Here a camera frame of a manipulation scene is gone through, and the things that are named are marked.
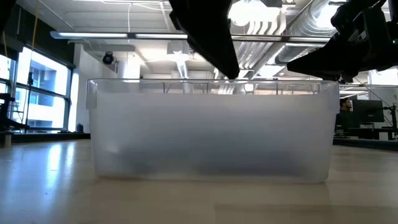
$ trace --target computer monitor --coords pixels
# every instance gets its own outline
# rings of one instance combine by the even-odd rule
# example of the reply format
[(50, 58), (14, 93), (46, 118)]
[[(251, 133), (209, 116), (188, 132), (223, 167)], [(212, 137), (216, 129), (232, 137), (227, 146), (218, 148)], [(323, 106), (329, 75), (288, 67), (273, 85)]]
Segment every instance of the computer monitor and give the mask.
[(353, 115), (360, 123), (384, 122), (383, 103), (379, 100), (353, 100)]

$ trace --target security camera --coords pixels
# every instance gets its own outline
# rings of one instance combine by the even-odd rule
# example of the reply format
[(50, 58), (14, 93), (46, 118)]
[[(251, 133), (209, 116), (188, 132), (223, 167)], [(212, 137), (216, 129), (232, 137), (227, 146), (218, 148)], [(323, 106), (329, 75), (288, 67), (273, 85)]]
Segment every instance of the security camera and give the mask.
[(106, 52), (102, 62), (104, 62), (105, 65), (112, 65), (113, 61), (113, 52)]

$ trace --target plastic storage container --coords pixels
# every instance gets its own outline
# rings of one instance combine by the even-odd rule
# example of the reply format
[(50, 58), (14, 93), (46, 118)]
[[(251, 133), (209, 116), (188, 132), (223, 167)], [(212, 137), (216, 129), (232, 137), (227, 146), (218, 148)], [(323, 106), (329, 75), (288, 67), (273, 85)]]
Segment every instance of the plastic storage container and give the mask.
[(99, 176), (323, 182), (335, 82), (88, 81)]

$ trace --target desk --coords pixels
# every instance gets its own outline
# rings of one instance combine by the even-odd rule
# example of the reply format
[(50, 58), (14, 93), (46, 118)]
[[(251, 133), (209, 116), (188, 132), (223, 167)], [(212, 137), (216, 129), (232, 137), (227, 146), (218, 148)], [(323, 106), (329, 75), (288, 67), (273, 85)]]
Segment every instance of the desk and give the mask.
[(380, 133), (388, 133), (388, 140), (392, 140), (392, 128), (349, 128), (349, 135), (365, 139), (380, 139)]

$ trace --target table surface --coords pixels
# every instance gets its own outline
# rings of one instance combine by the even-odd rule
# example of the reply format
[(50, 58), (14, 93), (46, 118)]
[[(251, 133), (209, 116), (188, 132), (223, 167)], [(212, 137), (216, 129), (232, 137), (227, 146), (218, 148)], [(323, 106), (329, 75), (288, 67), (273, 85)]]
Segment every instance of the table surface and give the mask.
[(398, 223), (398, 154), (333, 147), (325, 184), (100, 179), (90, 140), (0, 149), (0, 223)]

